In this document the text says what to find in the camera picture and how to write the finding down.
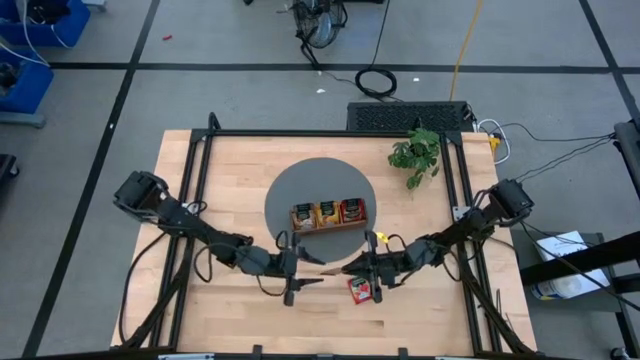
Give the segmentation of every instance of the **wooden table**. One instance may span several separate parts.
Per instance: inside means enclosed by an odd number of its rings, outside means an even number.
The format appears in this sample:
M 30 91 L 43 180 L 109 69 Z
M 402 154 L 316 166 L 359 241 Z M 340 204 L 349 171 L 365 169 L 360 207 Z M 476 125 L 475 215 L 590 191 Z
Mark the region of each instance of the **wooden table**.
M 167 181 L 175 197 L 189 137 L 189 130 L 165 132 L 158 156 L 155 174 Z M 486 135 L 465 133 L 463 140 L 473 192 L 495 184 L 497 176 Z M 452 219 L 443 172 L 423 180 L 417 190 L 408 191 L 407 173 L 387 163 L 396 141 L 399 139 L 215 137 L 204 193 L 209 207 L 201 217 L 221 230 L 250 234 L 255 245 L 277 253 L 263 213 L 269 186 L 280 172 L 298 161 L 332 157 L 358 168 L 373 186 L 378 212 L 376 231 L 399 233 L 410 242 L 419 235 L 445 229 Z M 450 153 L 458 198 L 462 199 L 453 147 Z M 190 194 L 195 192 L 198 164 L 196 160 Z M 155 227 L 142 226 L 136 254 L 158 234 Z M 505 229 L 498 229 L 494 237 L 511 242 Z M 134 272 L 125 314 L 127 336 L 157 300 L 167 243 L 149 251 Z M 494 300 L 495 291 L 500 289 L 503 314 L 524 343 L 535 349 L 513 250 L 487 241 L 484 252 Z M 359 253 L 324 267 L 300 262 L 298 277 L 317 276 L 323 269 L 341 266 Z M 206 269 L 205 258 L 202 256 L 199 261 L 202 269 Z M 447 263 L 457 275 L 454 260 L 447 257 Z M 261 344 L 265 353 L 393 355 L 399 347 L 406 347 L 411 355 L 473 354 L 462 285 L 453 282 L 442 266 L 425 267 L 404 287 L 383 290 L 381 304 L 370 301 L 358 306 L 346 286 L 347 276 L 326 277 L 323 283 L 305 287 L 297 293 L 295 306 L 285 307 L 281 298 L 262 294 L 255 278 L 239 269 L 231 270 L 214 261 L 213 271 L 209 284 L 193 274 L 190 277 L 180 352 L 250 353 L 254 344 Z M 264 278 L 263 283 L 273 292 L 283 286 L 278 279 Z M 161 344 L 167 341 L 173 305 L 168 309 Z M 481 310 L 478 317 L 483 348 L 490 349 Z M 113 343 L 119 343 L 117 336 Z

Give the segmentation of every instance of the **black metal frame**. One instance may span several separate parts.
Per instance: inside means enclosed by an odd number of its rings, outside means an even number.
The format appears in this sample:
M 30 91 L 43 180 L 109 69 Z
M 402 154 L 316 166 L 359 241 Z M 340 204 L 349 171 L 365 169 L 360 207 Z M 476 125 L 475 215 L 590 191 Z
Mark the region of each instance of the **black metal frame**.
M 184 173 L 182 177 L 182 184 L 179 193 L 179 199 L 186 202 L 188 197 L 188 188 L 191 180 L 191 173 L 193 171 L 196 148 L 200 141 L 204 139 L 204 150 L 202 154 L 200 172 L 198 177 L 198 183 L 196 187 L 196 194 L 194 201 L 201 201 L 203 198 L 204 184 L 206 182 L 206 174 L 209 167 L 209 159 L 212 151 L 213 138 L 216 136 L 269 136 L 269 137 L 345 137 L 345 138 L 361 138 L 361 137 L 373 137 L 373 138 L 402 138 L 407 137 L 406 132 L 398 131 L 343 131 L 343 130 L 224 130 L 221 129 L 220 124 L 215 119 L 213 113 L 209 117 L 208 129 L 194 129 L 192 130 L 192 136 L 189 142 L 189 149 L 187 151 L 187 158 L 185 162 Z M 440 145 L 442 150 L 442 167 L 447 183 L 447 193 L 449 196 L 449 205 L 451 208 L 451 216 L 453 218 L 453 207 L 458 205 L 456 188 L 453 178 L 453 170 L 451 166 L 451 159 L 449 157 L 448 143 L 451 142 L 456 151 L 456 157 L 458 160 L 458 166 L 460 168 L 460 177 L 462 183 L 462 189 L 464 192 L 465 204 L 469 206 L 472 201 L 471 182 L 469 179 L 469 173 L 466 168 L 466 159 L 464 154 L 464 148 L 462 144 L 462 136 L 460 132 L 447 132 L 441 135 Z M 169 244 L 169 251 L 167 253 L 167 260 L 164 267 L 164 273 L 162 275 L 162 282 L 160 284 L 160 294 L 162 296 L 166 291 L 167 286 L 171 280 L 173 273 L 173 267 L 176 261 L 176 251 L 179 239 L 172 238 Z M 187 239 L 187 247 L 193 247 L 194 240 Z M 461 262 L 468 261 L 467 251 L 463 244 L 458 244 L 457 252 L 458 258 Z M 491 297 L 491 288 L 489 286 L 488 274 L 486 270 L 486 263 L 482 248 L 479 244 L 474 244 L 474 251 L 477 275 L 480 280 L 481 286 L 486 291 L 487 295 Z M 178 339 L 180 335 L 180 326 L 182 321 L 182 314 L 184 312 L 184 304 L 186 298 L 188 283 L 185 283 L 180 289 L 177 295 L 177 301 L 175 302 L 175 316 L 172 319 L 171 333 L 169 335 L 169 347 L 168 349 L 175 350 L 178 345 Z M 468 287 L 464 287 L 465 294 L 465 309 L 467 312 L 467 318 L 469 321 L 469 332 L 472 342 L 472 348 L 474 356 L 479 356 L 483 353 L 482 339 L 479 330 L 478 316 L 476 311 L 476 305 L 474 296 Z M 493 353 L 501 353 L 502 346 L 500 341 L 500 335 L 495 329 L 493 324 L 487 321 L 489 328 L 489 336 L 491 340 L 491 350 Z M 158 346 L 160 333 L 162 328 L 162 319 L 154 327 L 150 339 L 150 347 Z M 267 355 L 262 354 L 262 347 L 257 345 L 254 348 L 253 354 L 220 354 L 216 353 L 216 359 L 228 358 L 228 359 L 267 359 L 267 358 L 296 358 L 296 359 L 316 359 L 321 358 L 320 355 Z M 406 349 L 400 348 L 398 356 L 344 356 L 344 355 L 332 355 L 332 359 L 434 359 L 434 357 L 414 357 L 409 356 Z

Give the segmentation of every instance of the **green leaves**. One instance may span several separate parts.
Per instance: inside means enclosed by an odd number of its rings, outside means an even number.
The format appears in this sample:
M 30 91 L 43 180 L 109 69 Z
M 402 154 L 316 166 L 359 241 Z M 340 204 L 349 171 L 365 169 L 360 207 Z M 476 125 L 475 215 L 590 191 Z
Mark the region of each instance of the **green leaves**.
M 420 185 L 424 173 L 438 163 L 440 154 L 440 136 L 425 129 L 411 130 L 409 141 L 393 144 L 393 154 L 388 156 L 389 165 L 400 169 L 416 169 L 413 176 L 407 179 L 407 188 L 415 189 Z M 436 166 L 431 177 L 438 174 Z

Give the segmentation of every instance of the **blue crate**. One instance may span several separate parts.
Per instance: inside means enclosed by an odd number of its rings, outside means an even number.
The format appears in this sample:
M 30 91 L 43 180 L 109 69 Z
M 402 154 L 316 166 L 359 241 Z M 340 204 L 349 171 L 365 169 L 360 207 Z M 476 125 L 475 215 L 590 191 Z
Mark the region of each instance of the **blue crate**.
M 31 50 L 18 50 L 16 53 L 30 59 L 38 59 Z M 5 62 L 20 68 L 20 71 L 16 84 L 6 96 L 0 96 L 0 111 L 35 113 L 53 80 L 53 72 L 44 65 L 20 59 L 0 50 L 0 63 Z
M 71 14 L 61 18 L 53 25 L 27 24 L 29 40 L 33 46 L 58 46 L 63 47 L 56 34 L 68 47 L 74 46 L 85 25 L 89 21 L 90 12 L 82 0 L 50 0 L 67 4 Z M 0 18 L 16 21 L 18 17 L 16 4 L 10 0 L 0 0 Z M 0 24 L 0 36 L 12 45 L 28 45 L 24 36 L 24 29 L 20 19 L 17 22 Z

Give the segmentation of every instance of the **white cable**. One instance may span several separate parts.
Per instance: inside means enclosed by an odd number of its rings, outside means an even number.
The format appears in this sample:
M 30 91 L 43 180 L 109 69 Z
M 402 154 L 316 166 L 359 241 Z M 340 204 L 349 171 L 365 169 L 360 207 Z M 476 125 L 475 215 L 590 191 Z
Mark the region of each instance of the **white cable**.
M 46 67 L 49 67 L 49 63 L 47 62 L 47 60 L 45 60 L 42 56 L 40 56 L 40 54 L 36 51 L 36 49 L 33 47 L 33 45 L 31 45 L 31 40 L 29 39 L 29 33 L 27 31 L 27 8 L 28 8 L 27 0 L 22 0 L 22 4 L 23 4 L 23 8 L 22 8 L 22 10 L 23 10 L 23 12 L 22 12 L 22 29 L 24 30 L 24 37 L 25 37 L 25 39 L 27 39 L 27 44 L 29 44 L 29 47 L 31 48 L 31 51 L 33 51 L 36 54 L 36 56 L 42 61 L 29 59 L 29 58 L 26 58 L 26 57 L 20 56 L 20 55 L 18 55 L 18 57 L 22 58 L 22 59 L 25 59 L 25 60 L 28 60 L 28 61 L 31 61 L 31 62 L 34 62 L 36 64 L 42 64 L 42 65 L 44 65 Z
M 62 39 L 60 39 L 60 36 L 58 36 L 58 34 L 56 34 L 56 29 L 53 27 L 53 25 L 55 25 L 55 24 L 51 24 L 51 31 L 53 31 L 53 35 L 56 37 L 56 39 L 58 39 L 58 42 L 60 43 L 60 45 L 66 47 L 67 49 L 71 49 L 71 46 L 65 44 L 64 41 L 62 41 Z
M 504 133 L 504 130 L 502 130 L 502 126 L 500 126 L 500 124 L 498 124 L 498 122 L 493 119 L 484 119 L 480 121 L 477 125 L 478 129 L 482 126 L 482 124 L 486 122 L 493 123 L 498 128 L 498 130 L 502 134 L 502 138 L 504 139 L 505 145 L 507 145 L 507 155 L 505 155 L 505 157 L 503 157 L 502 159 L 494 162 L 495 165 L 502 164 L 503 162 L 507 161 L 507 159 L 509 159 L 509 156 L 511 156 L 511 146 L 509 145 L 509 140 L 507 139 L 507 135 Z

